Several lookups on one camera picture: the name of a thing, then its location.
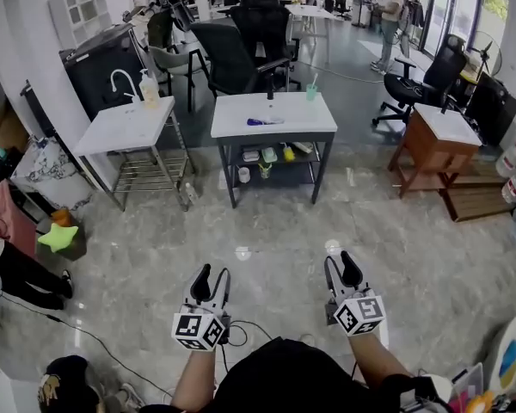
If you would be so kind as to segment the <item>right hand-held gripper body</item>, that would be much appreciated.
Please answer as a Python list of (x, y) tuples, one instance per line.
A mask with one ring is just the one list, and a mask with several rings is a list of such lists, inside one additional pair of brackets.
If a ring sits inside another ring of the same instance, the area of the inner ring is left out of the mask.
[(382, 297), (371, 288), (340, 303), (331, 299), (325, 310), (327, 325), (338, 325), (347, 337), (372, 333), (386, 319)]

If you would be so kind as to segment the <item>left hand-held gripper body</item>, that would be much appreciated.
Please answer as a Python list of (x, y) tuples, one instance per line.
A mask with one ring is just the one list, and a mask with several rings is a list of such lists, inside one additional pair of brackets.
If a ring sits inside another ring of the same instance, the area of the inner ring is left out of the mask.
[(230, 337), (230, 316), (225, 310), (229, 294), (199, 301), (190, 294), (182, 298), (174, 314), (171, 337), (191, 351), (213, 352)]

